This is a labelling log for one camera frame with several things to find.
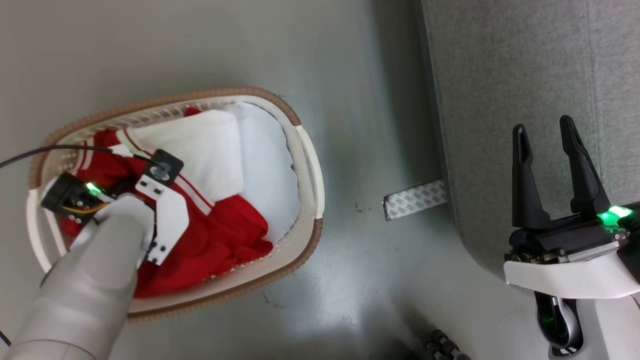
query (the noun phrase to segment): white cloth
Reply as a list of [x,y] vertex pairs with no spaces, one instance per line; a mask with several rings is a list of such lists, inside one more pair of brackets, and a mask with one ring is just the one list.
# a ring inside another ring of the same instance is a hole
[[236,102],[221,109],[238,120],[244,172],[240,196],[267,220],[265,240],[275,243],[291,230],[302,209],[287,138],[277,119],[255,105]]
[[243,190],[243,161],[236,117],[205,111],[183,119],[128,129],[145,150],[163,149],[184,162],[180,174],[210,205]]

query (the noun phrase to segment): yellow wire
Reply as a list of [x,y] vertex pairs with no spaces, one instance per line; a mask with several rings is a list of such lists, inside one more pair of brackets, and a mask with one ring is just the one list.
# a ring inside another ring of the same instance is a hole
[[74,208],[68,208],[66,206],[63,206],[62,208],[67,210],[67,211],[71,211],[72,213],[76,213],[76,214],[93,214],[96,213],[98,211],[100,211],[102,208],[104,208],[105,206],[109,205],[108,202],[105,202],[101,205],[98,205],[92,209],[87,209],[87,210],[80,210],[80,209],[74,209]]

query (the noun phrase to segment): basket handle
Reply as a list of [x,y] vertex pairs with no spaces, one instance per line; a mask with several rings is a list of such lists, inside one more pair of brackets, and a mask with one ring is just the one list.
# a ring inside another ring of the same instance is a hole
[[38,207],[40,207],[38,198],[38,189],[29,190],[29,196],[27,197],[27,232],[29,233],[33,253],[40,263],[40,267],[46,273],[51,269],[51,260],[45,251],[42,227],[40,226],[40,221],[38,221]]
[[314,187],[316,188],[316,218],[322,218],[324,213],[324,178],[322,176],[322,168],[320,167],[320,160],[318,160],[318,154],[314,144],[311,142],[309,133],[302,125],[296,126],[296,130],[302,140],[302,146],[305,148],[305,155],[311,164],[311,175],[313,176]]

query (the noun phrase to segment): gray fabric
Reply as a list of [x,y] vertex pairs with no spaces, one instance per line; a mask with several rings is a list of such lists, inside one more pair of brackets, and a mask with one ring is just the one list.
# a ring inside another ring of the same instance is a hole
[[527,127],[552,218],[573,196],[559,119],[574,118],[613,204],[640,199],[640,2],[422,0],[456,225],[499,276],[511,130]]

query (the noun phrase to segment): red cloth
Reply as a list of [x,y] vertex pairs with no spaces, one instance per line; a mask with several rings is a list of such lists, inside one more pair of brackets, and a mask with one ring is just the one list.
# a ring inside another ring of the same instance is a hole
[[[116,133],[111,130],[97,133],[93,138],[94,146],[110,147],[118,143]],[[76,176],[101,188],[111,188],[126,179],[137,179],[146,166],[145,161],[105,152],[94,152],[91,156],[84,154],[82,163],[87,158],[90,158],[90,163],[82,166]],[[161,266],[143,262],[138,269],[138,287],[134,297],[153,297],[196,286],[214,275],[229,272],[238,264],[259,259],[273,249],[271,242],[262,239],[268,230],[267,222],[239,195],[217,202],[211,212],[205,214],[185,190],[176,184],[171,188],[186,199],[189,227]],[[153,203],[133,188],[129,192]],[[199,195],[196,189],[189,192],[191,196],[194,193]],[[75,222],[69,221],[61,229],[75,236],[79,228],[74,225]]]

